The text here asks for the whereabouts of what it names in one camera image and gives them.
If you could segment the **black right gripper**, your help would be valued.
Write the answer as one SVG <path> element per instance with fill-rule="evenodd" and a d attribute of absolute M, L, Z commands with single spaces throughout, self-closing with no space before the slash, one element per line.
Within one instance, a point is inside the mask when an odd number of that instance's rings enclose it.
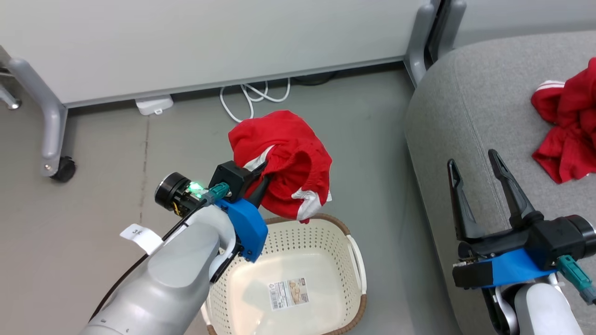
<path fill-rule="evenodd" d="M 596 229 L 585 218 L 570 215 L 544 220 L 510 172 L 498 151 L 488 151 L 494 176 L 501 182 L 513 229 L 485 235 L 464 192 L 463 178 L 454 159 L 447 162 L 449 189 L 459 259 L 495 257 L 523 249 L 540 270 L 554 268 L 557 259 L 575 261 L 596 255 Z"/>

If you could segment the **white power box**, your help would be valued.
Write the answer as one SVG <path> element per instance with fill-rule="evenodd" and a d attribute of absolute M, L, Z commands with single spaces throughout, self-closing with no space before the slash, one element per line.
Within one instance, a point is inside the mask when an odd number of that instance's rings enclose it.
<path fill-rule="evenodd" d="M 135 104 L 143 116 L 161 115 L 164 110 L 173 107 L 173 99 L 170 94 L 166 94 L 148 98 L 137 98 Z"/>

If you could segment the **white paper tag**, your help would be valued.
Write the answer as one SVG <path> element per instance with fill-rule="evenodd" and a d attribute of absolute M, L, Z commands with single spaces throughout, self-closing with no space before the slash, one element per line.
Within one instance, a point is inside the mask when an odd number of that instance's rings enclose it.
<path fill-rule="evenodd" d="M 132 223 L 130 226 L 126 227 L 119 236 L 134 242 L 134 244 L 142 248 L 148 256 L 151 256 L 164 245 L 163 239 L 158 234 L 151 229 L 136 223 Z"/>

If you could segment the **grey metal table leg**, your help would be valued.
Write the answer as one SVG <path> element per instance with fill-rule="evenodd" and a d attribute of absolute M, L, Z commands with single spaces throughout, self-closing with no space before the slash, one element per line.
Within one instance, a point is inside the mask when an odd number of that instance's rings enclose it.
<path fill-rule="evenodd" d="M 0 67 L 0 100 L 2 100 L 9 110 L 15 110 L 21 107 L 21 100 L 16 98 L 4 85 L 3 78 L 14 78 L 14 76 L 4 67 Z"/>

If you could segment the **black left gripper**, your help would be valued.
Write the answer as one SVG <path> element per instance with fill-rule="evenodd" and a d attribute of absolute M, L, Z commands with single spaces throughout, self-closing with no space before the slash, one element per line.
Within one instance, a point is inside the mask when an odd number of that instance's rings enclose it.
<path fill-rule="evenodd" d="M 218 165 L 211 177 L 209 185 L 203 187 L 196 181 L 191 181 L 178 172 L 166 176 L 158 185 L 155 192 L 155 202 L 168 211 L 173 211 L 177 216 L 184 218 L 198 208 L 207 207 L 200 199 L 203 189 L 209 189 L 216 184 L 225 182 L 230 187 L 230 192 L 224 200 L 234 203 L 244 197 L 246 190 L 253 181 L 258 181 L 267 166 L 267 161 L 251 161 L 247 169 L 237 166 L 233 161 Z M 270 185 L 271 176 L 264 176 L 251 195 L 245 199 L 255 208 L 261 206 Z"/>

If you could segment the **white partition panel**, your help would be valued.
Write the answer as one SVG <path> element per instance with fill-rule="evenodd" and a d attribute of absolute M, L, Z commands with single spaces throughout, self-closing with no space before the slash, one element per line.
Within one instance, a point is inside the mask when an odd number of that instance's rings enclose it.
<path fill-rule="evenodd" d="M 466 0 L 454 47 L 532 34 L 596 30 L 596 0 Z"/>
<path fill-rule="evenodd" d="M 432 0 L 0 0 L 0 47 L 89 106 L 402 59 Z"/>

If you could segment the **grey fabric sofa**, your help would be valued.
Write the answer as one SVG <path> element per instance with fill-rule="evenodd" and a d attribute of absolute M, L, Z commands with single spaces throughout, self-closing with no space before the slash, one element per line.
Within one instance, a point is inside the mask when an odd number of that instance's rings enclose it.
<path fill-rule="evenodd" d="M 530 98 L 546 80 L 564 81 L 596 57 L 596 30 L 487 40 L 434 63 L 414 91 L 405 136 L 447 294 L 463 335 L 496 335 L 479 290 L 457 288 L 447 161 L 454 159 L 477 222 L 509 228 L 509 208 L 488 151 L 497 150 L 546 219 L 580 215 L 596 227 L 596 174 L 556 184 L 532 153 L 550 130 Z"/>

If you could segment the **grey partition leg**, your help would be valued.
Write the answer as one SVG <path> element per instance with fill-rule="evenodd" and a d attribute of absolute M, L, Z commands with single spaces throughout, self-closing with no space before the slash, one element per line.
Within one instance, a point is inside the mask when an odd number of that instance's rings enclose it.
<path fill-rule="evenodd" d="M 427 71 L 425 48 L 440 4 L 440 0 L 425 1 L 417 9 L 408 48 L 404 56 L 405 68 L 413 87 L 417 87 Z"/>
<path fill-rule="evenodd" d="M 49 85 L 24 59 L 9 59 L 9 72 L 38 104 L 43 114 L 41 172 L 49 177 L 55 174 L 60 162 L 62 142 L 68 118 L 68 108 L 60 102 Z"/>
<path fill-rule="evenodd" d="M 455 46 L 455 40 L 459 31 L 464 13 L 467 8 L 466 0 L 448 0 L 437 47 L 438 59 L 451 52 Z"/>

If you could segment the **cream perforated laundry basket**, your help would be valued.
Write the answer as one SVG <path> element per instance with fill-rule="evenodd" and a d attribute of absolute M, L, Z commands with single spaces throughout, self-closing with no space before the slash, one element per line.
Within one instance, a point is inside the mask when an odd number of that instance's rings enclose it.
<path fill-rule="evenodd" d="M 345 335 L 367 305 L 366 267 L 348 227 L 328 214 L 307 224 L 266 221 L 255 262 L 237 257 L 201 309 L 209 335 Z M 304 277 L 310 302 L 271 309 L 268 284 Z"/>

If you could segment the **basket label sticker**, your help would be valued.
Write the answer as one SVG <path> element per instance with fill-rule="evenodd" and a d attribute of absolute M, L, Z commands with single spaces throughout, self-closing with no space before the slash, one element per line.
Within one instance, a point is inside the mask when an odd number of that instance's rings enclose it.
<path fill-rule="evenodd" d="M 304 277 L 273 282 L 267 285 L 271 309 L 283 310 L 310 302 Z"/>

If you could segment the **red garment with white trim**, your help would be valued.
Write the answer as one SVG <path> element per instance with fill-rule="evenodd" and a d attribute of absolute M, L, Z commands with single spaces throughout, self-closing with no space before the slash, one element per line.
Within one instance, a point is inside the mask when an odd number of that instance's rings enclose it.
<path fill-rule="evenodd" d="M 241 121 L 228 134 L 233 159 L 270 178 L 261 204 L 282 218 L 308 223 L 332 200 L 332 158 L 306 121 L 289 110 Z"/>

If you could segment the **black caster wheel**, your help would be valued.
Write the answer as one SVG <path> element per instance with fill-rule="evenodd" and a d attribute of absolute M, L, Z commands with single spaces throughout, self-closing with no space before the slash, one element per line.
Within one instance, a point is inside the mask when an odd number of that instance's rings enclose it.
<path fill-rule="evenodd" d="M 77 170 L 77 166 L 72 157 L 65 155 L 60 157 L 58 169 L 50 178 L 59 183 L 66 183 L 73 178 Z"/>

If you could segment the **red garment with white stripes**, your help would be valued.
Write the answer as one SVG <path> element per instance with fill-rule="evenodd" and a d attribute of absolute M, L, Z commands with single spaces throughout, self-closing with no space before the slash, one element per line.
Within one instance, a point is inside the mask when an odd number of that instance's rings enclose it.
<path fill-rule="evenodd" d="M 533 159 L 562 184 L 596 174 L 596 57 L 566 82 L 547 80 L 531 104 L 553 124 Z"/>

